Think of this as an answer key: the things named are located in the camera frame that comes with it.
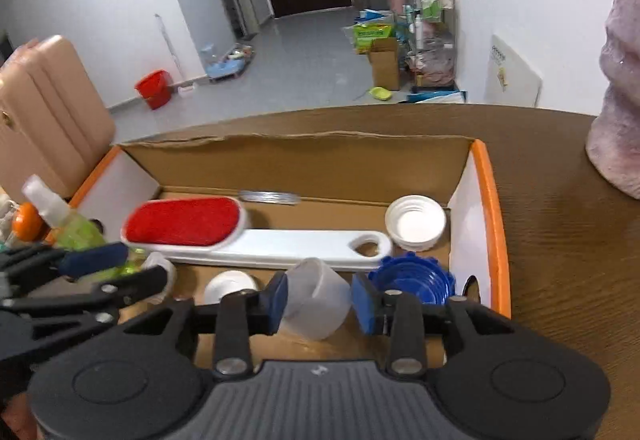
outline gray tiled floor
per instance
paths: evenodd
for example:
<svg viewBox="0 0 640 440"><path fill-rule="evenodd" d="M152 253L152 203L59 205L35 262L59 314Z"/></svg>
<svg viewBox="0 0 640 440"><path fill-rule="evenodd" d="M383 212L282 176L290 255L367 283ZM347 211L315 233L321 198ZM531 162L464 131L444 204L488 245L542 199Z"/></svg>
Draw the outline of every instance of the gray tiled floor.
<svg viewBox="0 0 640 440"><path fill-rule="evenodd" d="M255 59L239 78L175 95L158 110L142 103L118 109L115 141L257 113L378 103L366 94L366 56L354 53L341 30L352 23L351 9L275 20L253 39Z"/></svg>

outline brown tabletop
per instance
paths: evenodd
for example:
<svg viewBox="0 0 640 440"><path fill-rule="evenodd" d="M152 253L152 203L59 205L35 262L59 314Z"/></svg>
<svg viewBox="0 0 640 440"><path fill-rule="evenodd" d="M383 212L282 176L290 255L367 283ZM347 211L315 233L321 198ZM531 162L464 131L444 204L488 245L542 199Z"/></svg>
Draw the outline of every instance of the brown tabletop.
<svg viewBox="0 0 640 440"><path fill-rule="evenodd" d="M511 269L513 318L585 353L613 396L600 440L640 428L640 201L584 151L592 117L497 106L358 106L236 119L165 137L351 130L466 135L489 150Z"/></svg>

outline suitcase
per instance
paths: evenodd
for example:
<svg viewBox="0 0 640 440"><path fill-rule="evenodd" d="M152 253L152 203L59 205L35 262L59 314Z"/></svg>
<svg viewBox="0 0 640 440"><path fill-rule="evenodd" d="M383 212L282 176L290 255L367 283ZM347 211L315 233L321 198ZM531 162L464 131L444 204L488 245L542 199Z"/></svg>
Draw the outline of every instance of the suitcase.
<svg viewBox="0 0 640 440"><path fill-rule="evenodd" d="M22 202L36 174L71 197L107 152L115 126L72 44L54 36L0 72L0 186Z"/></svg>

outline red bucket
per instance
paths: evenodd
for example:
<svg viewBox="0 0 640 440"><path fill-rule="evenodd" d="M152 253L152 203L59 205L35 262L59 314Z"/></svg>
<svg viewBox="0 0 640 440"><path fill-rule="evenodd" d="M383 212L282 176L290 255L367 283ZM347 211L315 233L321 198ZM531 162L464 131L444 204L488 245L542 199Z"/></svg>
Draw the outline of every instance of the red bucket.
<svg viewBox="0 0 640 440"><path fill-rule="evenodd" d="M171 76L164 70L156 70L136 83L136 90L142 98L155 110L164 106L171 99Z"/></svg>

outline orange ball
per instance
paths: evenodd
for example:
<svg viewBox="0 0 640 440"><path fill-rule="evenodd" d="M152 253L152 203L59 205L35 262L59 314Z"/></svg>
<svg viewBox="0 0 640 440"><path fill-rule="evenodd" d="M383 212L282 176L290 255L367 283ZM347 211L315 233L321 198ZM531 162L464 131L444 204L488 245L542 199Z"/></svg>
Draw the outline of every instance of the orange ball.
<svg viewBox="0 0 640 440"><path fill-rule="evenodd" d="M38 210L32 203L25 202L15 212L11 230L19 240L33 242L38 238L43 225Z"/></svg>

